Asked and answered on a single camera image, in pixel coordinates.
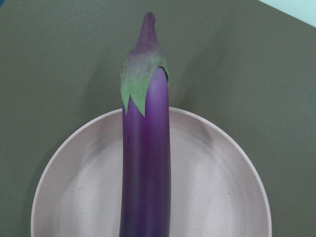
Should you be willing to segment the purple eggplant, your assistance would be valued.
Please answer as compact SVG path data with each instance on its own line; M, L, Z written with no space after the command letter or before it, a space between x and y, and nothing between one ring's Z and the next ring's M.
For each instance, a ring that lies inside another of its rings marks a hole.
M153 13L121 70L123 175L119 234L166 237L170 228L171 161L166 59Z

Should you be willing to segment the pink plate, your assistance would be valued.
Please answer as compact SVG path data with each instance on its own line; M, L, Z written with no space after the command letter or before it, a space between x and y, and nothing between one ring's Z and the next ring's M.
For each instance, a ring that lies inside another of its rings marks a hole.
M270 237L261 179L211 122L171 108L169 122L121 110L72 134L34 197L34 237Z

